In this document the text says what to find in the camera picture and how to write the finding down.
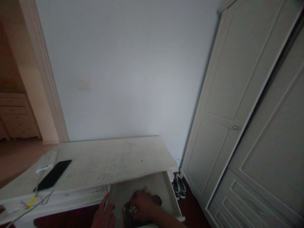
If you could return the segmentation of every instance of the human hand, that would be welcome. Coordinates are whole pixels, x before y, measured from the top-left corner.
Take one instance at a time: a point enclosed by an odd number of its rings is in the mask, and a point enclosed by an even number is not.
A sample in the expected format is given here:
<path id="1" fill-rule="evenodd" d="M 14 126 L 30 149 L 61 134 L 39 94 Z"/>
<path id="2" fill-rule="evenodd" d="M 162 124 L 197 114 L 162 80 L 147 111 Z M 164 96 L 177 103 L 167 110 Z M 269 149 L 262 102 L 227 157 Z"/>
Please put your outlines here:
<path id="1" fill-rule="evenodd" d="M 104 199 L 99 204 L 99 209 L 96 211 L 91 228 L 114 228 L 115 216 L 112 214 L 115 205 L 111 204 L 105 212 L 105 203 L 109 197 L 109 193 L 106 194 Z"/>
<path id="2" fill-rule="evenodd" d="M 155 205 L 152 201 L 151 195 L 147 193 L 144 189 L 141 191 L 136 191 L 135 199 L 132 199 L 130 204 L 131 206 L 136 205 L 138 212 L 133 215 L 133 219 L 145 222 L 148 220 L 153 220 L 154 213 L 160 208 Z"/>

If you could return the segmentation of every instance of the light switch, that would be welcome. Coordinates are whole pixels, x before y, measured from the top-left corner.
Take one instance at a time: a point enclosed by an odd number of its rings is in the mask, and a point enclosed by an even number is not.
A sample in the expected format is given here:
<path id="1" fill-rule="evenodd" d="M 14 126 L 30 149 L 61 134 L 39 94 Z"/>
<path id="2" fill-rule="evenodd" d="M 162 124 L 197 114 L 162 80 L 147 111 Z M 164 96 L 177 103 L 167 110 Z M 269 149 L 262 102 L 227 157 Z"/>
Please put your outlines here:
<path id="1" fill-rule="evenodd" d="M 77 88 L 78 89 L 90 89 L 90 82 L 89 80 L 82 80 L 82 79 L 78 79 L 77 80 Z"/>

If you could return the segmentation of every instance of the sneaker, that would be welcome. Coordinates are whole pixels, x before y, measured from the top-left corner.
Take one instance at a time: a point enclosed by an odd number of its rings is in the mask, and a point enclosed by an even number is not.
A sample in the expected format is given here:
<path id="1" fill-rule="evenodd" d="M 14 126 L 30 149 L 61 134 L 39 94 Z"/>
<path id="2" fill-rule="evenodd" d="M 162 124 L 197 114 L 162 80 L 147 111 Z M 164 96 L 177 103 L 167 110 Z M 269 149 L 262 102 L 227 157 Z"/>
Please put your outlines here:
<path id="1" fill-rule="evenodd" d="M 184 198 L 186 198 L 186 187 L 185 187 L 185 185 L 184 185 L 183 181 L 181 180 L 181 177 L 178 173 L 176 174 L 175 177 L 176 177 L 179 189 L 180 189 L 180 197 L 182 199 L 184 199 Z"/>
<path id="2" fill-rule="evenodd" d="M 175 177 L 174 177 L 174 180 L 172 182 L 172 186 L 173 186 L 173 190 L 174 190 L 174 193 L 175 193 L 176 200 L 179 200 L 180 199 L 180 188 L 178 187 L 177 179 Z"/>

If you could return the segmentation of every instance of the chest of drawers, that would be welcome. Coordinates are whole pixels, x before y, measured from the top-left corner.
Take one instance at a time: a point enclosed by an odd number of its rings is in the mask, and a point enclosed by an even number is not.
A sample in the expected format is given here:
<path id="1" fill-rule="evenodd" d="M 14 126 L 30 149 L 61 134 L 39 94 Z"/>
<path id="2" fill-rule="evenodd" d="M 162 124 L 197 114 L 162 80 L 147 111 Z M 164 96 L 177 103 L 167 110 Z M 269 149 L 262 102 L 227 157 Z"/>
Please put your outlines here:
<path id="1" fill-rule="evenodd" d="M 0 93 L 0 119 L 2 138 L 41 138 L 26 94 Z"/>

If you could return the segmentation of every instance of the black phone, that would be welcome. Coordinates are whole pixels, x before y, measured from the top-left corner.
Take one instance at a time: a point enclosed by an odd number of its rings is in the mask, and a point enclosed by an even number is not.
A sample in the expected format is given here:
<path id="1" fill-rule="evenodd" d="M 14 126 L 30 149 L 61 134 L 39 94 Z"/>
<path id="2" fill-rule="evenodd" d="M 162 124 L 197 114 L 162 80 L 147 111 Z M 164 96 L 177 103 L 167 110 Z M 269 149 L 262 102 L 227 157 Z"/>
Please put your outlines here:
<path id="1" fill-rule="evenodd" d="M 58 162 L 54 168 L 45 176 L 45 178 L 43 178 L 43 180 L 38 184 L 37 191 L 42 191 L 53 187 L 71 162 L 72 160 Z"/>

